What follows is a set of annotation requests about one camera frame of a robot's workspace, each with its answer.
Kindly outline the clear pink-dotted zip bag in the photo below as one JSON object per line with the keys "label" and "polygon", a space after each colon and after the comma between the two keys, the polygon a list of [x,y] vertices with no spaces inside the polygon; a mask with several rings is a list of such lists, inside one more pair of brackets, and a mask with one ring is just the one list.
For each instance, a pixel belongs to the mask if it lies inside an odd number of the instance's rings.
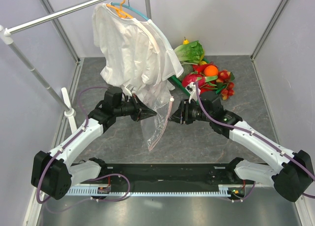
{"label": "clear pink-dotted zip bag", "polygon": [[163,81],[146,92],[144,104],[155,111],[153,117],[141,121],[141,129],[144,137],[144,146],[152,151],[162,138],[172,110],[174,97],[170,93],[173,88],[168,81]]}

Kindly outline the green lettuce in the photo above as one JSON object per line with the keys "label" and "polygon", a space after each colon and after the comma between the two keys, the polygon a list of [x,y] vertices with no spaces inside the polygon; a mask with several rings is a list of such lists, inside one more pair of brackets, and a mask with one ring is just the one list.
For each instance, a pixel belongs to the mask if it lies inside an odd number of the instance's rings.
{"label": "green lettuce", "polygon": [[204,58],[204,49],[198,40],[182,44],[174,52],[180,62],[198,64]]}

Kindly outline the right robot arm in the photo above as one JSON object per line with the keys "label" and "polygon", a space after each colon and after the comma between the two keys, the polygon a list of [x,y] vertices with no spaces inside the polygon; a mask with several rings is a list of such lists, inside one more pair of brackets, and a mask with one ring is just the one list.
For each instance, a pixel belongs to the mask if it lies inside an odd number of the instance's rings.
{"label": "right robot arm", "polygon": [[265,164],[233,159],[225,177],[230,183],[250,180],[270,186],[284,199],[296,202],[314,182],[311,157],[303,150],[295,152],[254,130],[237,114],[224,109],[214,92],[204,92],[191,100],[184,99],[170,116],[178,124],[208,122],[214,132],[241,144],[265,161]]}

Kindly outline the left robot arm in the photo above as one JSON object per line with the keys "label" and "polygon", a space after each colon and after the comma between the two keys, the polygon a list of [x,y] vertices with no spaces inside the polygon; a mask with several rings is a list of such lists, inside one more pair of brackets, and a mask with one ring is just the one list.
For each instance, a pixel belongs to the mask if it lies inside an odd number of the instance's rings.
{"label": "left robot arm", "polygon": [[74,165],[75,159],[115,124],[118,117],[129,116],[139,122],[156,115],[137,95],[128,97],[120,87],[107,88],[103,100],[86,115],[84,123],[70,137],[49,152],[39,151],[34,156],[31,184],[37,189],[37,202],[47,201],[41,199],[41,193],[59,200],[76,184],[88,180],[104,183],[108,171],[102,168],[100,161],[89,160]]}

